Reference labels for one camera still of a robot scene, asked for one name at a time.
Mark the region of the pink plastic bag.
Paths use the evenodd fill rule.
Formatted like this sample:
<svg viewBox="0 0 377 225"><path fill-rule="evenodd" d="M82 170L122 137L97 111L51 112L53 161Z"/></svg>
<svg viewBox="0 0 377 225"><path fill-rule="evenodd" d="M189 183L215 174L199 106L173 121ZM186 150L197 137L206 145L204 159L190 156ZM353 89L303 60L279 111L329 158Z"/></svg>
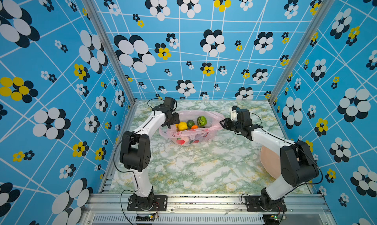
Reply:
<svg viewBox="0 0 377 225"><path fill-rule="evenodd" d="M177 145L190 145L207 142L213 139L219 130L222 130L223 127L220 125L220 121L225 119L224 115L218 112L211 111L179 111L180 122L187 122L188 120L193 120L197 124L197 118L199 116L205 116L207 119L207 124L204 127L199 127L197 129L188 129L186 131L178 131L177 124L171 126L170 129L159 129L159 134L167 139L172 141Z"/></svg>

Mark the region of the pink wavy plate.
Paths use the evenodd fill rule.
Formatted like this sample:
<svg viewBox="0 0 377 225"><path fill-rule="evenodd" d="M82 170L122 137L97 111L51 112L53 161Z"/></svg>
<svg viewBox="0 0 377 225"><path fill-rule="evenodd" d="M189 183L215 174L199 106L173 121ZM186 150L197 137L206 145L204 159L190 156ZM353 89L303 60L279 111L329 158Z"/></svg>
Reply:
<svg viewBox="0 0 377 225"><path fill-rule="evenodd" d="M262 146L260 161L273 178L278 179L281 176L280 156L274 151Z"/></svg>

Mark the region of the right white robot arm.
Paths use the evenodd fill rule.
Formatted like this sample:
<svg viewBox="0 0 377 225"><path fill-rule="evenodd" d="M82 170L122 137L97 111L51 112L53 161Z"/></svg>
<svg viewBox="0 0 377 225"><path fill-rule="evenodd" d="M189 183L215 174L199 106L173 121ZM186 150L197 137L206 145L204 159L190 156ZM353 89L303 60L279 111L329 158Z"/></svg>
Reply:
<svg viewBox="0 0 377 225"><path fill-rule="evenodd" d="M231 117L220 121L222 127L262 145L261 162L275 181L263 188L260 207L271 211L295 188L308 184L321 172L307 143L281 138L254 124L248 109L233 106Z"/></svg>

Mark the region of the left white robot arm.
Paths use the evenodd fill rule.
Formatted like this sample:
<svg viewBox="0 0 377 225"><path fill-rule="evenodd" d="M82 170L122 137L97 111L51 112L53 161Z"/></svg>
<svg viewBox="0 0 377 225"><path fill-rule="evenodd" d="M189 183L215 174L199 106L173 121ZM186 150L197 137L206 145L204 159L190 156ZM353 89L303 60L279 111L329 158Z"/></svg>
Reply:
<svg viewBox="0 0 377 225"><path fill-rule="evenodd" d="M126 172L133 174L133 203L151 207L154 200L153 186L150 183L147 167L151 160L150 139L160 127L172 127L180 123L175 112L177 101L171 97L152 108L149 117L135 130L123 133L119 152L119 162Z"/></svg>

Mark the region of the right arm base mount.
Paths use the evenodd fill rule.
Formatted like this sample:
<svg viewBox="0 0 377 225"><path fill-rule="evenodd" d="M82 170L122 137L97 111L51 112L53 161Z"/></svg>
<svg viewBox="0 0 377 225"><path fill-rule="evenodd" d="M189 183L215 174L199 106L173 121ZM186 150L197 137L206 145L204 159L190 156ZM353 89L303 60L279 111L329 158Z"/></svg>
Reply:
<svg viewBox="0 0 377 225"><path fill-rule="evenodd" d="M287 207L284 199L270 200L264 195L242 197L242 202L245 204L248 212L286 212Z"/></svg>

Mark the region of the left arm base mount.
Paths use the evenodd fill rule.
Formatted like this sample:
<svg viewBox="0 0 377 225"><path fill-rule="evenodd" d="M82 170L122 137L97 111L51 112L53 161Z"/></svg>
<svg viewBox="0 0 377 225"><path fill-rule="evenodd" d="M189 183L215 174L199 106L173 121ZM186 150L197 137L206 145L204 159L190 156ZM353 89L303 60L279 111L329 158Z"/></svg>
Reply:
<svg viewBox="0 0 377 225"><path fill-rule="evenodd" d="M127 211L166 211L168 196L154 195L151 197L130 196Z"/></svg>

